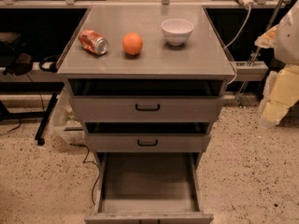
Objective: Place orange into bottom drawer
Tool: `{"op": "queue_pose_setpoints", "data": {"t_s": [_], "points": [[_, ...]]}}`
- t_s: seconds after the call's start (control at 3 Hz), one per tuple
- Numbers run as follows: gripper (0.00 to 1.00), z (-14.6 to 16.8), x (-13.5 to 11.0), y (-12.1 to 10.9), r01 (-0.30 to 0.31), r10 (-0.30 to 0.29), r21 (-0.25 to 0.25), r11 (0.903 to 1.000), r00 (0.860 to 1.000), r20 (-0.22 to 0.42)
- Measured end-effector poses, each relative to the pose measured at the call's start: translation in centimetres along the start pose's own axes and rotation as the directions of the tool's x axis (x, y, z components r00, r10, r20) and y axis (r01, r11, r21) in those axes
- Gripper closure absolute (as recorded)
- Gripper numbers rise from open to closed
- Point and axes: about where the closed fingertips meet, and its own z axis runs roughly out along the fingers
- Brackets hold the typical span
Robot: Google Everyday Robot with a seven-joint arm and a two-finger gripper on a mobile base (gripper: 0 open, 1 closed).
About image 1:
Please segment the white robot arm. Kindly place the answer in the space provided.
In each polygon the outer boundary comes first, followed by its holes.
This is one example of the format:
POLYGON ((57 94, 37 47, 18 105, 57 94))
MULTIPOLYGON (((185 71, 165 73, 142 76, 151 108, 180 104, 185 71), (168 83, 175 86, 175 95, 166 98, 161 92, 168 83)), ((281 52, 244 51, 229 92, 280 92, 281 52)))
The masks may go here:
POLYGON ((269 92, 260 105, 259 125, 272 128, 282 121, 299 101, 299 1, 296 1, 279 24, 259 36, 255 45, 274 49, 275 58, 285 66, 275 79, 268 79, 269 92))

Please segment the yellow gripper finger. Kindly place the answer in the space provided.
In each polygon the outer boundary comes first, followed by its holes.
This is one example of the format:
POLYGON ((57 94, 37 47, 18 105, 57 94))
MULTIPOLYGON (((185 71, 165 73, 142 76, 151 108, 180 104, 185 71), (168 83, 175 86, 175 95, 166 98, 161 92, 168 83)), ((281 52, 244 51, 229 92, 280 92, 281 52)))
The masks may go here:
POLYGON ((299 65, 287 64, 279 72, 271 71, 266 79, 259 105, 258 124, 273 128, 299 101, 299 65))

